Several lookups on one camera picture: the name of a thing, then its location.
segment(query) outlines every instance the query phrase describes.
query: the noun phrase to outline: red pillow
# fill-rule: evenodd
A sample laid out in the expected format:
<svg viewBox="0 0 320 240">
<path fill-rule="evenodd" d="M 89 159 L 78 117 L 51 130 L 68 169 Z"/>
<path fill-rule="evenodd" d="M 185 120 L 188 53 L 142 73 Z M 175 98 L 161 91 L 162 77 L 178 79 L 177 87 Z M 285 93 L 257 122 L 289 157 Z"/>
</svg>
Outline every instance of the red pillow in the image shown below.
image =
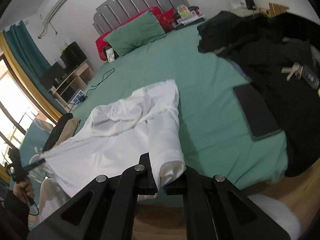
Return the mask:
<svg viewBox="0 0 320 240">
<path fill-rule="evenodd" d="M 173 19 L 173 15 L 174 15 L 174 9 L 171 8 L 169 11 L 166 11 L 164 13 L 161 13 L 161 10 L 159 7 L 151 7 L 148 9 L 145 9 L 144 11 L 136 14 L 135 16 L 133 16 L 132 18 L 130 18 L 129 20 L 127 20 L 126 22 L 122 23 L 120 26 L 127 24 L 128 22 L 131 22 L 132 20 L 134 20 L 135 18 L 139 17 L 141 14 L 143 14 L 144 12 L 148 11 L 152 9 L 152 14 L 158 19 L 161 27 L 163 28 L 163 30 L 167 33 L 169 31 L 171 31 L 173 29 L 172 27 L 172 22 L 174 22 Z M 96 46 L 99 52 L 99 57 L 101 60 L 103 61 L 107 61 L 104 53 L 103 53 L 103 48 L 107 45 L 109 45 L 109 43 L 107 41 L 104 41 L 104 37 L 107 36 L 109 33 L 111 33 L 113 30 L 108 31 L 107 33 L 101 35 L 97 40 L 96 40 Z"/>
</svg>

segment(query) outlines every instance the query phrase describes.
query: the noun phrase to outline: remote control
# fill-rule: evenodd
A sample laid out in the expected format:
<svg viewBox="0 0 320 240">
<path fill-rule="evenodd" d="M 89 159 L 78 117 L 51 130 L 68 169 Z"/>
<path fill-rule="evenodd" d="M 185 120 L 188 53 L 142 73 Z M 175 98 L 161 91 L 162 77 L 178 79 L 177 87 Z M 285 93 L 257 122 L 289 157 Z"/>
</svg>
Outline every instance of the remote control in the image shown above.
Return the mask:
<svg viewBox="0 0 320 240">
<path fill-rule="evenodd" d="M 303 66 L 301 76 L 313 90 L 319 89 L 320 79 L 307 65 Z"/>
</svg>

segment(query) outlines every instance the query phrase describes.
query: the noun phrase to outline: triangular cutout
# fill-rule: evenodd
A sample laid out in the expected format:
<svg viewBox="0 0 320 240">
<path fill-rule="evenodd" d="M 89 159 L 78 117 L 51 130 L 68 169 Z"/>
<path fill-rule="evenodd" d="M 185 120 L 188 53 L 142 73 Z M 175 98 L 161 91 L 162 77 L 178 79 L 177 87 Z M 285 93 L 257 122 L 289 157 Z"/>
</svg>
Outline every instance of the triangular cutout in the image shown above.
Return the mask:
<svg viewBox="0 0 320 240">
<path fill-rule="evenodd" d="M 79 199 L 79 201 L 63 212 L 61 218 L 75 226 L 79 225 L 92 196 L 93 191 L 88 191 L 81 199 Z"/>
<path fill-rule="evenodd" d="M 258 218 L 257 215 L 246 204 L 244 204 L 232 191 L 228 192 L 228 197 L 236 213 L 240 225 L 245 225 Z"/>
</svg>

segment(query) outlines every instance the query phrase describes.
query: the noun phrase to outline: green bed sheet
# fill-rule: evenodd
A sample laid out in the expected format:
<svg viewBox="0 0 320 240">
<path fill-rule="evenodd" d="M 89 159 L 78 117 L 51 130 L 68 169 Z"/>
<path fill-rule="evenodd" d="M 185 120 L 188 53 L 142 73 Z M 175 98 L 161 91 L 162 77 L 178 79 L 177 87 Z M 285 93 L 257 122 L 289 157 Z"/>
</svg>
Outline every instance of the green bed sheet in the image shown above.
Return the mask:
<svg viewBox="0 0 320 240">
<path fill-rule="evenodd" d="M 94 107 L 126 98 L 140 87 L 175 79 L 180 93 L 179 138 L 186 165 L 209 177 L 223 174 L 239 189 L 265 180 L 277 182 L 288 163 L 285 133 L 252 141 L 232 90 L 247 81 L 227 60 L 199 53 L 199 38 L 196 26 L 172 31 L 104 64 L 86 91 L 98 84 L 106 71 L 115 68 L 115 72 L 72 112 L 82 120 L 77 131 Z"/>
</svg>

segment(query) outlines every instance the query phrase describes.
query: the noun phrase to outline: green pillow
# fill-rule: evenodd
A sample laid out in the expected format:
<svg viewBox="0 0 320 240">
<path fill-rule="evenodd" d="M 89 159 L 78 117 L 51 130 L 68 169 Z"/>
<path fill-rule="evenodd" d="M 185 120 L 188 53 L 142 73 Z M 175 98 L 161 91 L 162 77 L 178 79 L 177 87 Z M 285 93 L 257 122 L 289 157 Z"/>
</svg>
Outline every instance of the green pillow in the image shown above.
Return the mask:
<svg viewBox="0 0 320 240">
<path fill-rule="evenodd" d="M 104 40 L 109 42 L 121 57 L 142 45 L 164 37 L 164 30 L 149 10 L 131 22 L 113 30 Z"/>
</svg>

